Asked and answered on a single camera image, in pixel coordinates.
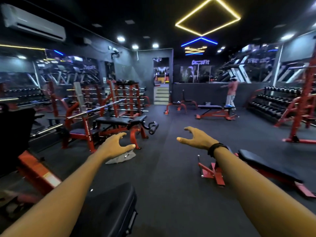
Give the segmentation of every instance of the white wall-mounted air conditioner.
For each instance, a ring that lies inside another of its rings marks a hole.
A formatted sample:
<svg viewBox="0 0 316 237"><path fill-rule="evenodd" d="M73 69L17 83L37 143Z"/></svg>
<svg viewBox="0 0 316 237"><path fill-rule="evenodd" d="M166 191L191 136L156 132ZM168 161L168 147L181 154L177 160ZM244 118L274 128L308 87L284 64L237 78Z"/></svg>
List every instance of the white wall-mounted air conditioner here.
<svg viewBox="0 0 316 237"><path fill-rule="evenodd" d="M65 41L65 28L56 23L26 12L9 4L2 4L1 11L6 27L40 35L54 41Z"/></svg>

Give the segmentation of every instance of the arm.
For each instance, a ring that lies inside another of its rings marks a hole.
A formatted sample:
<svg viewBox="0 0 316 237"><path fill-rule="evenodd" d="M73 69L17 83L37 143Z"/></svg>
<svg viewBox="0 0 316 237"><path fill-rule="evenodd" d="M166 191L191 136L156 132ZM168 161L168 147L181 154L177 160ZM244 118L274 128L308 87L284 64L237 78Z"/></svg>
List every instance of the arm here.
<svg viewBox="0 0 316 237"><path fill-rule="evenodd" d="M205 132L186 127L193 134L180 143L208 150L217 140ZM259 234L262 236L316 236L316 216L274 183L237 158L224 147L214 156L237 198Z"/></svg>
<svg viewBox="0 0 316 237"><path fill-rule="evenodd" d="M119 145L124 135L126 133L119 133L108 138L81 167L6 229L1 237L68 237L101 164L135 148L135 145Z"/></svg>

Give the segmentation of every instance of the wristband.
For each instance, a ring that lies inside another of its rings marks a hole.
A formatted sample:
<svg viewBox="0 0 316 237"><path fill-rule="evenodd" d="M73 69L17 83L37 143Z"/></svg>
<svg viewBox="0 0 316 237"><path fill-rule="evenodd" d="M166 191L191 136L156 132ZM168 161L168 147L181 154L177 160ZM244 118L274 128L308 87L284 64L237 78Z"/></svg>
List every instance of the wristband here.
<svg viewBox="0 0 316 237"><path fill-rule="evenodd" d="M214 157L214 151L215 151L215 149L218 148L218 147L221 147L221 146L222 146L222 147L225 147L227 150L229 150L226 145L224 145L224 144L222 144L222 143L216 143L216 144L212 145L212 146L209 148L209 151L207 152L207 154L210 155L211 157Z"/></svg>

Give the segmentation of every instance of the black ceiling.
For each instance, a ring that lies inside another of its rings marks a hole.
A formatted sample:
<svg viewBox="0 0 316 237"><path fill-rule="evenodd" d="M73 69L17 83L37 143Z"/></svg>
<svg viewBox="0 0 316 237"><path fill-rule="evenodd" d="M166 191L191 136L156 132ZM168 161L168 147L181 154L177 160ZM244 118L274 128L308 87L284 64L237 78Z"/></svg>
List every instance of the black ceiling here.
<svg viewBox="0 0 316 237"><path fill-rule="evenodd" d="M114 42L117 42L118 35L122 35L126 39L123 45L129 49L134 43L138 44L140 50L152 49L152 43L157 42L160 48L174 48L176 56L184 56L184 48L180 45L198 36L176 27L175 23L205 0L28 1ZM223 1L241 16L241 20L205 36L218 42L218 46L209 43L209 54L215 54L221 46L227 47L224 52L227 54L229 50L237 51L250 43L276 42L287 32L301 33L316 22L316 9L308 11L315 0ZM135 24L125 23L130 19ZM220 5L210 2L183 24L205 32L230 20L231 16ZM92 24L100 24L102 27L96 28ZM286 26L274 28L280 24ZM143 36L149 36L150 39L144 39Z"/></svg>

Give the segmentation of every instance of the gym mat floor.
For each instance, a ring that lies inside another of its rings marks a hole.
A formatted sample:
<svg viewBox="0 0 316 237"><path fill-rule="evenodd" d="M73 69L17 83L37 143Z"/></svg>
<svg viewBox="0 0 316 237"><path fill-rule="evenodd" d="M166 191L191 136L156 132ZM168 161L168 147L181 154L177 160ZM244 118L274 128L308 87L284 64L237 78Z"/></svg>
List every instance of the gym mat floor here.
<svg viewBox="0 0 316 237"><path fill-rule="evenodd" d="M294 169L306 186L316 192L315 145L284 143L290 126L280 128L243 109L240 118L226 121L223 118L196 120L194 114L203 110L177 112L171 107L164 115L165 106L148 108L148 121L160 126L156 134L142 140L136 157L114 165L103 165L98 171L89 195L97 195L124 182L131 182L137 192L139 215L133 228L135 237L174 236L259 236L244 214L229 183L220 188L213 179L200 177L197 155L205 164L214 159L206 151L181 145L176 137L190 138L186 126L202 129L215 139L230 146L233 151L246 149L269 161ZM301 129L299 137L316 139L316 128ZM122 140L128 144L129 138ZM60 143L39 153L61 178L66 178L87 158L85 141L71 143L62 150ZM283 190L316 213L316 200L303 198L292 188L277 183Z"/></svg>

